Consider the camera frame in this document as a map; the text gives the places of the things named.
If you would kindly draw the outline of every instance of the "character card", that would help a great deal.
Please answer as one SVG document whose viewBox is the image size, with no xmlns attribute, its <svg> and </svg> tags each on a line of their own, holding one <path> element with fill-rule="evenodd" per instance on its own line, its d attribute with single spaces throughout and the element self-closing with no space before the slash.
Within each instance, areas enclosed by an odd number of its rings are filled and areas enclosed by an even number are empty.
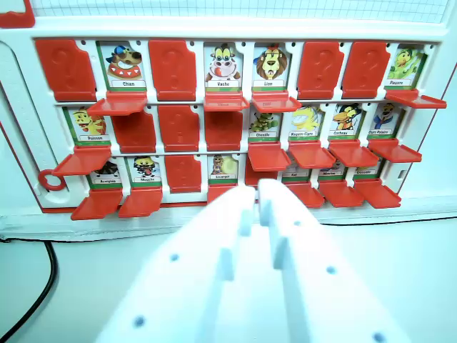
<svg viewBox="0 0 457 343">
<path fill-rule="evenodd" d="M 243 55 L 235 43 L 205 44 L 204 56 L 206 91 L 241 91 Z"/>
<path fill-rule="evenodd" d="M 66 123 L 75 145 L 109 145 L 106 123 L 102 116 L 89 116 L 87 108 L 63 107 Z"/>
<path fill-rule="evenodd" d="M 117 166 L 110 161 L 96 171 L 87 175 L 91 189 L 121 188 L 122 181 Z"/>
<path fill-rule="evenodd" d="M 385 89 L 414 89 L 427 55 L 419 46 L 399 45 L 388 73 Z"/>
<path fill-rule="evenodd" d="M 291 55 L 284 43 L 256 44 L 253 64 L 253 91 L 283 91 L 287 88 Z"/>
<path fill-rule="evenodd" d="M 365 111 L 362 110 L 361 104 L 337 105 L 328 139 L 356 139 L 364 116 Z"/>
<path fill-rule="evenodd" d="M 404 114 L 404 109 L 391 102 L 379 104 L 368 132 L 368 139 L 395 138 Z"/>
<path fill-rule="evenodd" d="M 127 41 L 96 42 L 109 91 L 146 91 L 141 53 Z"/>
<path fill-rule="evenodd" d="M 125 158 L 132 187 L 160 187 L 160 167 L 153 156 L 129 156 Z"/>
<path fill-rule="evenodd" d="M 260 113 L 251 107 L 248 141 L 278 141 L 282 113 Z"/>
<path fill-rule="evenodd" d="M 323 115 L 319 106 L 304 105 L 292 114 L 289 141 L 315 141 L 321 133 Z"/>
<path fill-rule="evenodd" d="M 208 155 L 208 183 L 238 183 L 238 161 L 231 155 Z"/>
</svg>

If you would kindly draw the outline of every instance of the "cartoon spider card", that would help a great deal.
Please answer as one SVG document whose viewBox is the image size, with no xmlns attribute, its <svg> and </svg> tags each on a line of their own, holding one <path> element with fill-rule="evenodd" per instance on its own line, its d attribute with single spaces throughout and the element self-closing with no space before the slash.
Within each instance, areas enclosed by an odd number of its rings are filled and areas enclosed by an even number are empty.
<svg viewBox="0 0 457 343">
<path fill-rule="evenodd" d="M 130 156 L 125 158 L 132 187 L 160 187 L 160 167 L 153 156 Z"/>
<path fill-rule="evenodd" d="M 337 160 L 330 168 L 321 169 L 319 171 L 318 181 L 342 180 L 346 175 L 346 170 L 347 168 Z"/>
<path fill-rule="evenodd" d="M 251 107 L 248 141 L 278 141 L 282 113 L 260 113 Z"/>
<path fill-rule="evenodd" d="M 321 133 L 323 115 L 319 106 L 303 105 L 292 114 L 289 141 L 315 141 Z"/>
<path fill-rule="evenodd" d="M 102 116 L 89 116 L 87 107 L 63 107 L 65 121 L 77 146 L 109 145 L 106 123 Z"/>
<path fill-rule="evenodd" d="M 206 91 L 241 91 L 243 55 L 235 43 L 205 44 L 204 58 Z"/>
<path fill-rule="evenodd" d="M 362 127 L 365 111 L 361 104 L 336 105 L 328 139 L 355 139 Z"/>
<path fill-rule="evenodd" d="M 122 181 L 119 176 L 117 165 L 107 161 L 105 165 L 87 175 L 87 181 L 91 189 L 121 188 Z"/>
<path fill-rule="evenodd" d="M 282 182 L 309 181 L 311 170 L 301 168 L 290 152 L 287 153 L 287 156 L 292 163 L 283 171 Z"/>
<path fill-rule="evenodd" d="M 391 102 L 379 104 L 368 131 L 368 139 L 395 138 L 404 114 L 404 109 Z"/>
<path fill-rule="evenodd" d="M 399 45 L 387 75 L 385 89 L 414 89 L 427 55 L 419 46 Z"/>
<path fill-rule="evenodd" d="M 141 53 L 127 41 L 96 42 L 109 91 L 146 91 Z"/>
<path fill-rule="evenodd" d="M 254 47 L 252 90 L 283 91 L 287 88 L 287 78 L 291 55 L 284 43 L 256 44 Z"/>
<path fill-rule="evenodd" d="M 208 155 L 208 183 L 238 183 L 238 161 L 231 155 Z"/>
</svg>

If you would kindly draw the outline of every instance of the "black cable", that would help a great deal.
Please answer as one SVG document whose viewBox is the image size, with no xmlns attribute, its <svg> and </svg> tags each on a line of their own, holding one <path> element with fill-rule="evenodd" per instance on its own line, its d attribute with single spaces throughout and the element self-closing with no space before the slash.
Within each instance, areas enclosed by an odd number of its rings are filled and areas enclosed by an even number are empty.
<svg viewBox="0 0 457 343">
<path fill-rule="evenodd" d="M 44 246 L 46 247 L 46 250 L 48 252 L 49 256 L 49 263 L 51 265 L 51 272 L 49 273 L 49 279 L 48 283 L 44 287 L 43 291 L 39 295 L 39 297 L 35 300 L 35 302 L 30 306 L 29 310 L 20 318 L 20 320 L 10 329 L 6 334 L 3 335 L 2 338 L 0 338 L 0 343 L 6 342 L 8 339 L 13 336 L 17 330 L 19 330 L 22 325 L 29 320 L 31 315 L 36 311 L 36 309 L 39 308 L 43 300 L 45 300 L 46 296 L 48 295 L 49 291 L 54 285 L 54 282 L 56 281 L 57 278 L 57 271 L 58 271 L 58 264 L 57 264 L 57 258 L 56 258 L 56 253 L 54 251 L 54 248 L 52 247 L 52 243 L 48 241 L 44 241 Z"/>
</svg>

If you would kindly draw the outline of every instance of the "cartoon chameleon card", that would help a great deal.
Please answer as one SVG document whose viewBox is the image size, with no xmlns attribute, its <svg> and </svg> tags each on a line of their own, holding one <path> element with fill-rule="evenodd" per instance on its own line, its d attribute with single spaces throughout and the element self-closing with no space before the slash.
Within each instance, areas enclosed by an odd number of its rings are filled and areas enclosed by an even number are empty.
<svg viewBox="0 0 457 343">
<path fill-rule="evenodd" d="M 419 46 L 399 45 L 384 84 L 385 89 L 414 89 L 427 55 Z"/>
<path fill-rule="evenodd" d="M 323 115 L 319 106 L 303 105 L 292 113 L 289 141 L 315 141 L 321 133 Z"/>
<path fill-rule="evenodd" d="M 109 91 L 146 91 L 141 53 L 127 41 L 96 42 Z"/>
<path fill-rule="evenodd" d="M 238 161 L 230 154 L 208 155 L 209 184 L 237 184 Z"/>
<path fill-rule="evenodd" d="M 291 55 L 284 43 L 257 43 L 253 64 L 253 91 L 283 91 L 287 88 Z"/>
<path fill-rule="evenodd" d="M 88 106 L 62 108 L 75 145 L 109 145 L 105 119 L 102 116 L 89 116 L 87 108 Z"/>
<path fill-rule="evenodd" d="M 235 43 L 205 44 L 204 58 L 206 91 L 241 91 L 243 55 Z"/>
<path fill-rule="evenodd" d="M 159 163 L 154 156 L 129 156 L 125 158 L 132 187 L 160 187 Z"/>
</svg>

